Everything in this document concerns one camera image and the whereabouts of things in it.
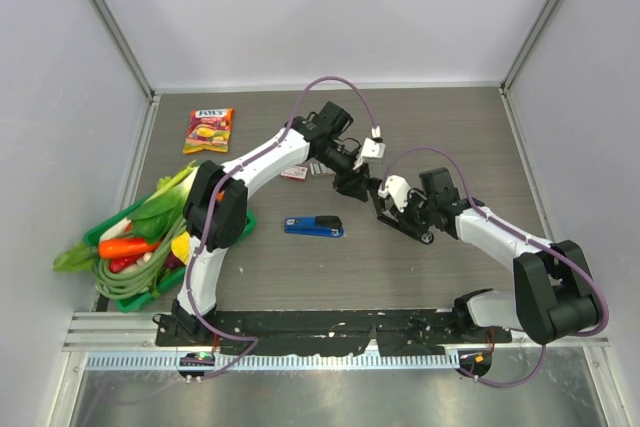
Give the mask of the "silver staple strips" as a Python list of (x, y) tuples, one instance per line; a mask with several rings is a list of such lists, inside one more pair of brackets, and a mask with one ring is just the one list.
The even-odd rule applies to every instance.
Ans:
[(332, 169), (319, 162), (310, 162), (309, 171), (314, 177), (330, 176), (335, 174)]

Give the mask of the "blue stapler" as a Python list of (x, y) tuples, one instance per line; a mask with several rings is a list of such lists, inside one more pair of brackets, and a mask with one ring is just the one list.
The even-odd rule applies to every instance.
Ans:
[(284, 221), (283, 230), (287, 234), (340, 238), (344, 227), (338, 216), (289, 217)]

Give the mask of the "red white staple box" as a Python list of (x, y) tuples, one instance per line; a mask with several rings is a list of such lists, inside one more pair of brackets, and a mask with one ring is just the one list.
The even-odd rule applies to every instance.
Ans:
[(291, 166), (281, 172), (282, 178), (304, 181), (307, 177), (308, 168), (306, 166)]

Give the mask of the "black stapler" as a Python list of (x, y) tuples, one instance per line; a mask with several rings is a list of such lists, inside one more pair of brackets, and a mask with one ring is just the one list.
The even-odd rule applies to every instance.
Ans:
[(390, 188), (382, 179), (368, 181), (377, 220), (421, 244), (432, 244), (434, 235), (430, 225), (419, 214), (426, 203), (424, 194), (412, 188), (403, 177), (391, 175), (388, 181)]

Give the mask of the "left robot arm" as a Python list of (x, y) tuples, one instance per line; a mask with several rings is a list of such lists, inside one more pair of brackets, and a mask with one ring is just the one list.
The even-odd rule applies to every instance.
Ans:
[(217, 305), (217, 282), (228, 249), (244, 231), (249, 199), (287, 168), (309, 159), (335, 173), (339, 194), (366, 202), (369, 169), (357, 149), (347, 151), (339, 138), (353, 123), (342, 107), (328, 102), (317, 113), (296, 116), (249, 153), (198, 170), (183, 216), (189, 234), (189, 260), (171, 317), (190, 345), (205, 344), (213, 332), (206, 316)]

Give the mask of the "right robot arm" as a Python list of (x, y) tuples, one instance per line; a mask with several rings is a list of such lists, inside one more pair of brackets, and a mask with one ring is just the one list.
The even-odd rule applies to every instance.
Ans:
[(372, 187), (379, 220), (425, 245), (439, 230), (481, 250), (513, 276), (511, 292), (485, 288), (455, 299), (451, 327), (457, 338), (472, 342), (487, 328), (500, 327), (546, 345), (603, 326), (605, 309), (577, 243), (530, 235), (478, 200), (461, 197), (445, 168), (421, 173), (420, 181), (413, 188), (389, 175)]

